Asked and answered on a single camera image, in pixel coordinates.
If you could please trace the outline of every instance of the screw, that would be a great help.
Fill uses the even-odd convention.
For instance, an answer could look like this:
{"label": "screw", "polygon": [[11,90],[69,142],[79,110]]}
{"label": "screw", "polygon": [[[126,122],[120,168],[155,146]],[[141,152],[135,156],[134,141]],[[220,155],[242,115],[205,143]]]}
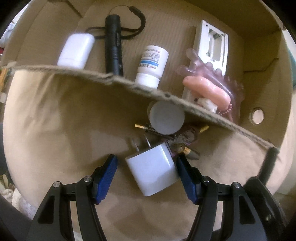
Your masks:
{"label": "screw", "polygon": [[266,221],[266,222],[269,222],[270,220],[271,220],[271,215],[270,215],[270,214],[266,215],[266,217],[265,217],[265,221]]}
{"label": "screw", "polygon": [[234,182],[234,183],[233,183],[233,186],[234,186],[235,188],[240,188],[240,187],[241,187],[241,185],[240,185],[239,183],[237,183],[237,182]]}
{"label": "screw", "polygon": [[208,183],[210,181],[210,178],[208,176],[203,176],[202,177],[202,180],[205,182],[205,183]]}
{"label": "screw", "polygon": [[85,181],[86,183],[90,182],[91,181],[91,176],[84,177],[83,181]]}
{"label": "screw", "polygon": [[54,188],[57,188],[57,187],[59,187],[61,185],[61,183],[60,182],[55,182],[52,185],[53,185]]}

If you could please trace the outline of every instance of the white pill bottle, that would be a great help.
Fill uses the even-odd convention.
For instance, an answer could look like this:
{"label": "white pill bottle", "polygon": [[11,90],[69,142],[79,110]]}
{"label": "white pill bottle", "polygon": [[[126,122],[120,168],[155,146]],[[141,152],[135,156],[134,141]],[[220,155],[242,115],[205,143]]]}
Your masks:
{"label": "white pill bottle", "polygon": [[149,45],[145,48],[135,83],[157,89],[168,60],[168,51]]}

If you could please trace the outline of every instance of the bottle label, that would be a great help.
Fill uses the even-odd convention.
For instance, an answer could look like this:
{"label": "bottle label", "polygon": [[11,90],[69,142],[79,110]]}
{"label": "bottle label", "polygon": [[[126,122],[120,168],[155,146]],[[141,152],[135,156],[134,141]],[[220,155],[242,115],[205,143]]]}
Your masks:
{"label": "bottle label", "polygon": [[160,58],[160,51],[155,49],[146,49],[142,55],[139,67],[156,69]]}

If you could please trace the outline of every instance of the blue gripper pad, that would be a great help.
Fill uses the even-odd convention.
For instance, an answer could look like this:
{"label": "blue gripper pad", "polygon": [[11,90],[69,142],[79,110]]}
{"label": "blue gripper pad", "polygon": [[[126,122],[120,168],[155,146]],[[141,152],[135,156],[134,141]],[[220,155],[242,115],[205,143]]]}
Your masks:
{"label": "blue gripper pad", "polygon": [[95,204],[99,204],[106,198],[107,192],[117,169],[117,157],[109,155],[102,167],[95,169],[91,175],[94,179],[92,186],[92,197]]}
{"label": "blue gripper pad", "polygon": [[202,175],[198,170],[195,172],[196,168],[190,166],[184,155],[177,157],[176,167],[188,199],[196,205],[198,203],[198,192]]}

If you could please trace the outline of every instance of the round hole in cardboard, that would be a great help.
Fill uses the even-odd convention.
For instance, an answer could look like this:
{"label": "round hole in cardboard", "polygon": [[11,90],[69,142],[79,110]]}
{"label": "round hole in cardboard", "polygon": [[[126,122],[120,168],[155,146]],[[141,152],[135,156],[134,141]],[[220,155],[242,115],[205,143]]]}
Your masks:
{"label": "round hole in cardboard", "polygon": [[251,115],[250,115],[250,120],[253,124],[260,124],[264,120],[264,112],[261,108],[255,108]]}

